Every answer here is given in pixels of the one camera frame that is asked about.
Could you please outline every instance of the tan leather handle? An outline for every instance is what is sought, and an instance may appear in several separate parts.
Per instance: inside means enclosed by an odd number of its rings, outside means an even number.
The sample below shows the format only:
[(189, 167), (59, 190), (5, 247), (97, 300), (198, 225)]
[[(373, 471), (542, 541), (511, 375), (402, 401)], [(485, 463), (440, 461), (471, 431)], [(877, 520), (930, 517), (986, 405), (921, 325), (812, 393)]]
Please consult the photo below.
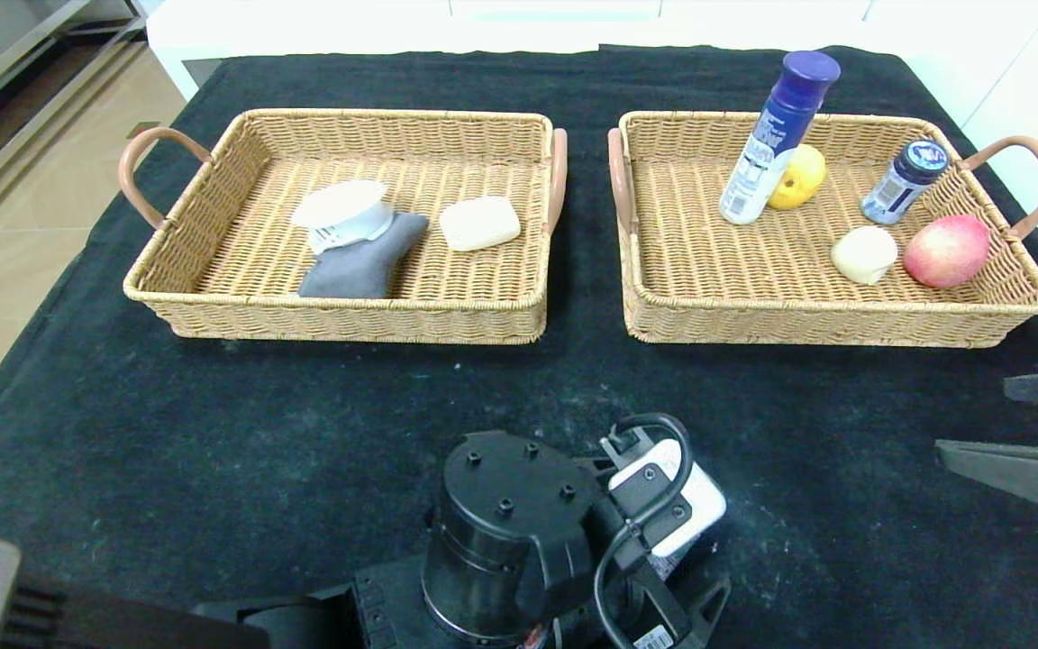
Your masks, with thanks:
[(631, 234), (631, 188), (627, 186), (627, 165), (623, 162), (623, 135), (618, 128), (606, 132), (606, 164), (611, 171), (611, 195), (614, 197), (614, 216), (619, 225)]
[[(966, 168), (967, 171), (975, 171), (975, 169), (979, 165), (984, 164), (989, 157), (994, 156), (1001, 151), (1004, 151), (1004, 148), (1012, 146), (1013, 144), (1026, 147), (1029, 152), (1033, 153), (1035, 159), (1038, 160), (1038, 140), (1036, 140), (1035, 137), (1028, 137), (1027, 135), (1012, 135), (1005, 137), (1005, 139), (998, 140), (998, 142), (993, 143), (991, 146), (981, 148), (979, 153), (969, 157), (969, 159), (960, 161), (959, 167)], [(1009, 227), (1008, 235), (1016, 240), (1020, 240), (1027, 237), (1027, 235), (1031, 235), (1031, 231), (1035, 229), (1035, 226), (1037, 225), (1038, 207), (1037, 209), (1031, 210), (1031, 213), (1022, 218), (1020, 222), (1017, 222), (1012, 227)]]
[(551, 205), (547, 206), (547, 233), (555, 233), (564, 212), (564, 194), (568, 190), (568, 132), (556, 128), (551, 133)]
[(127, 144), (122, 156), (119, 157), (119, 188), (122, 189), (122, 194), (127, 196), (131, 205), (135, 206), (135, 209), (139, 210), (139, 214), (143, 215), (146, 222), (149, 222), (152, 227), (156, 229), (162, 227), (164, 219), (162, 219), (160, 211), (155, 209), (155, 206), (143, 196), (139, 188), (135, 187), (135, 163), (139, 161), (139, 157), (149, 145), (162, 139), (175, 140), (175, 142), (183, 144), (199, 161), (204, 161), (204, 163), (211, 161), (211, 153), (201, 144), (191, 140), (182, 132), (167, 127), (148, 128), (139, 135), (135, 135), (131, 143)]

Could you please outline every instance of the small jar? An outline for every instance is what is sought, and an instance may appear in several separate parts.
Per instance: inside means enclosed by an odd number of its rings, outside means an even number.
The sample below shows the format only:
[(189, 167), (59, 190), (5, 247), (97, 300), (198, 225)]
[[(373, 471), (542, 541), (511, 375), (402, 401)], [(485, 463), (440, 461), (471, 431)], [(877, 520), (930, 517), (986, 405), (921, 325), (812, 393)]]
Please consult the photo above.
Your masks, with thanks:
[(903, 218), (911, 202), (928, 189), (944, 169), (948, 153), (931, 140), (914, 140), (899, 151), (876, 188), (859, 202), (864, 216), (880, 225), (892, 225)]

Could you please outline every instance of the table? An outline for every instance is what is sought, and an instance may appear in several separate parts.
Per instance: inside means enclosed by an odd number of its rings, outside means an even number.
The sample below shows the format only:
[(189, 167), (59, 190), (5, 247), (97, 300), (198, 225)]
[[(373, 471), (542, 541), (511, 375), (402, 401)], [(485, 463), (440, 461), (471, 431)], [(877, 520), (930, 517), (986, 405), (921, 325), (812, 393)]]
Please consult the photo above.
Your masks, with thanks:
[[(972, 145), (898, 58), (828, 49), (824, 110)], [(0, 367), (0, 537), (30, 570), (187, 607), (342, 583), (420, 550), (466, 432), (595, 451), (619, 417), (692, 430), (723, 488), (705, 538), (734, 594), (716, 646), (1038, 646), (1038, 506), (945, 471), (935, 438), (1038, 444), (1038, 318), (989, 350), (641, 345), (623, 329), (606, 129), (630, 110), (755, 110), (778, 52), (239, 58), (176, 126), (213, 145), (260, 106), (538, 111), (570, 133), (549, 325), (522, 348), (188, 341), (120, 295), (148, 238), (113, 201)], [(158, 146), (164, 209), (196, 164)], [(1021, 216), (991, 172), (980, 180)], [(1028, 240), (1038, 262), (1038, 235)]]

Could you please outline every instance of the white bottle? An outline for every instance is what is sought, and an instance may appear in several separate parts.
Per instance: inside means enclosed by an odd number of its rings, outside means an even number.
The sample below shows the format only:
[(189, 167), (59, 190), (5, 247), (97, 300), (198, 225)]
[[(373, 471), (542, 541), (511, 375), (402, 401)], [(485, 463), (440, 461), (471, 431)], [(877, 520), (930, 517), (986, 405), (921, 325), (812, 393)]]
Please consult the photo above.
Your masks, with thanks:
[(802, 51), (783, 57), (783, 74), (720, 196), (723, 218), (738, 225), (759, 218), (836, 79), (840, 63), (827, 54)]

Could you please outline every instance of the gray cloth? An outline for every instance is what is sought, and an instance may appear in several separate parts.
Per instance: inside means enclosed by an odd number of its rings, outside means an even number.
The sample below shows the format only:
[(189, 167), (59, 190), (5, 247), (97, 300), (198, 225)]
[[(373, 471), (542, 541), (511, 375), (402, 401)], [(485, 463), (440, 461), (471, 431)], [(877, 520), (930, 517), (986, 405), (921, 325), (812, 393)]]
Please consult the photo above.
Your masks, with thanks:
[(394, 214), (391, 227), (374, 242), (328, 248), (306, 271), (299, 287), (304, 298), (386, 298), (391, 267), (427, 231), (421, 214)]

